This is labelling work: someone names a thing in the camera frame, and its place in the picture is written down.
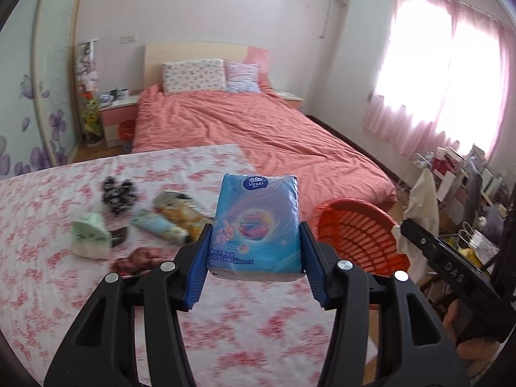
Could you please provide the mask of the right hand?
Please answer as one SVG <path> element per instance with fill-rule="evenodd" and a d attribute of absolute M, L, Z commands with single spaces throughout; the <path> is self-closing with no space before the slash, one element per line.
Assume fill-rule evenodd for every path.
<path fill-rule="evenodd" d="M 463 302 L 454 300 L 442 325 L 456 346 L 460 358 L 471 362 L 490 361 L 515 327 L 515 308 L 511 301 Z"/>

